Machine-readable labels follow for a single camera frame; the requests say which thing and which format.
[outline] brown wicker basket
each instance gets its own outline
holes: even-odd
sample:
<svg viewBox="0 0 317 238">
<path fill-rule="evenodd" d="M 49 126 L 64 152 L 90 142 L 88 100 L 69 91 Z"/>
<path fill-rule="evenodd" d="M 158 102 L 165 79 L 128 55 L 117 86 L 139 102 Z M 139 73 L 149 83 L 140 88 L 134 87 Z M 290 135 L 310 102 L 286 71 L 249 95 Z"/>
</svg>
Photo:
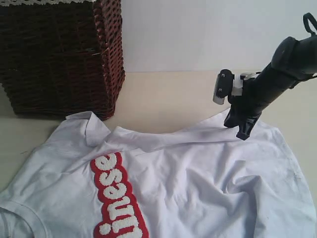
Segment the brown wicker basket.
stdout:
<svg viewBox="0 0 317 238">
<path fill-rule="evenodd" d="M 14 112 L 112 116 L 125 77 L 121 1 L 19 1 L 0 0 L 0 83 Z"/>
</svg>

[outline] t-shirt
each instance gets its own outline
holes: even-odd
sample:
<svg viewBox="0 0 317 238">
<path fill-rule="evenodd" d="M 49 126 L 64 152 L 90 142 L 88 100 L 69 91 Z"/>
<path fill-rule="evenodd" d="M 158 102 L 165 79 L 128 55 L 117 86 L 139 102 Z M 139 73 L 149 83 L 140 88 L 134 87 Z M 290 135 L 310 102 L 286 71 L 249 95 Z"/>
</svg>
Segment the t-shirt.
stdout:
<svg viewBox="0 0 317 238">
<path fill-rule="evenodd" d="M 0 193 L 0 238 L 313 238 L 316 211 L 280 131 L 226 112 L 168 134 L 68 116 Z"/>
</svg>

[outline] white wall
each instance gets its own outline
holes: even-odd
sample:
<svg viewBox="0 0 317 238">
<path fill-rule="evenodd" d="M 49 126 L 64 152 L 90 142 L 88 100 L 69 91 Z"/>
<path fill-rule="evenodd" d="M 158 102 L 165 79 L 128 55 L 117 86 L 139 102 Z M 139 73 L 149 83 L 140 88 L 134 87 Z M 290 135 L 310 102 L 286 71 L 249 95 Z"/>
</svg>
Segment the white wall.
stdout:
<svg viewBox="0 0 317 238">
<path fill-rule="evenodd" d="M 317 0 L 122 0 L 127 72 L 263 68 Z"/>
</svg>

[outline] red patch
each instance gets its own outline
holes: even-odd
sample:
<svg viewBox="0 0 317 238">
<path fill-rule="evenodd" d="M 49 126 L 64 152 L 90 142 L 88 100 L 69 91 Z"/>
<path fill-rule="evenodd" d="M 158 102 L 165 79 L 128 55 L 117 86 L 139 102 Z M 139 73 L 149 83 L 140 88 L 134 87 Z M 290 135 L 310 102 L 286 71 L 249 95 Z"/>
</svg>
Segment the red patch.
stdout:
<svg viewBox="0 0 317 238">
<path fill-rule="evenodd" d="M 113 166 L 110 166 L 111 168 L 108 170 L 104 170 L 107 169 L 106 167 L 103 167 L 103 162 L 108 163 L 108 161 L 111 161 L 111 157 L 114 159 L 116 158 L 116 163 Z M 115 153 L 115 154 L 111 154 L 111 155 L 107 155 L 107 156 L 101 156 L 98 157 L 94 160 L 92 160 L 90 162 L 90 166 L 92 171 L 95 173 L 95 185 L 98 188 L 98 199 L 103 203 L 102 206 L 102 215 L 103 215 L 103 220 L 96 225 L 95 229 L 94 229 L 94 238 L 116 238 L 120 235 L 124 235 L 127 233 L 131 233 L 133 232 L 134 229 L 137 229 L 139 232 L 138 234 L 140 234 L 140 230 L 142 231 L 142 236 L 135 236 L 135 237 L 140 237 L 140 238 L 148 238 L 149 237 L 149 232 L 146 228 L 142 213 L 140 211 L 139 205 L 137 203 L 136 197 L 132 194 L 132 185 L 131 183 L 128 182 L 128 174 L 127 171 L 125 170 L 125 168 L 122 166 L 122 156 L 121 153 Z M 113 182 L 111 184 L 106 184 L 105 182 L 101 182 L 101 176 L 103 174 L 103 181 L 105 181 L 105 178 L 110 179 L 110 172 L 114 172 L 113 170 L 120 170 L 120 172 L 122 173 L 122 179 L 121 181 L 119 181 L 120 178 L 115 177 L 115 179 L 113 179 Z M 117 189 L 117 191 L 120 191 L 120 188 L 118 187 L 118 184 L 120 183 L 120 186 L 126 187 L 126 192 L 124 192 L 125 190 L 122 189 L 121 191 L 124 192 L 119 192 L 117 194 L 119 194 L 120 198 L 116 198 L 116 199 L 110 199 L 109 196 L 112 196 L 113 193 L 110 193 L 110 195 L 107 197 L 104 194 L 105 189 L 112 189 L 111 191 L 116 191 L 115 189 Z M 117 216 L 114 220 L 112 220 L 110 217 L 110 212 L 109 210 L 109 206 L 112 205 L 115 202 L 118 201 L 122 201 L 123 197 L 128 197 L 130 199 L 130 203 L 126 204 L 126 205 L 122 205 L 122 206 L 118 206 L 118 209 L 124 209 L 127 206 L 131 206 L 133 207 L 134 210 L 134 215 L 131 214 L 121 214 L 120 216 Z M 116 225 L 113 226 L 113 223 L 123 220 L 125 218 L 129 218 L 129 217 L 135 217 L 137 219 L 137 223 L 134 223 L 134 225 L 131 225 L 130 227 L 123 227 L 122 229 L 118 229 L 116 228 Z M 103 231 L 101 234 L 101 227 L 103 227 L 103 225 L 106 224 L 104 227 L 108 227 L 108 232 Z"/>
</svg>

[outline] black strap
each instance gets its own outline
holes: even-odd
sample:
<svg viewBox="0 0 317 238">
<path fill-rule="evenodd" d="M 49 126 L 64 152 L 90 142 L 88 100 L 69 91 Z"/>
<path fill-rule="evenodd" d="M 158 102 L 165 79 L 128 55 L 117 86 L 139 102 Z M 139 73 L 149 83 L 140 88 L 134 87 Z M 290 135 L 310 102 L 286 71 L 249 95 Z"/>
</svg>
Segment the black strap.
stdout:
<svg viewBox="0 0 317 238">
<path fill-rule="evenodd" d="M 308 33 L 311 33 L 312 36 L 315 36 L 316 33 L 314 31 L 311 30 L 310 26 L 309 26 L 309 22 L 311 22 L 311 24 L 313 25 L 313 27 L 315 27 L 315 29 L 317 30 L 317 21 L 316 19 L 313 17 L 312 14 L 310 13 L 306 13 L 304 16 L 303 16 L 303 19 L 304 19 L 304 26 L 305 26 L 305 29 Z"/>
</svg>

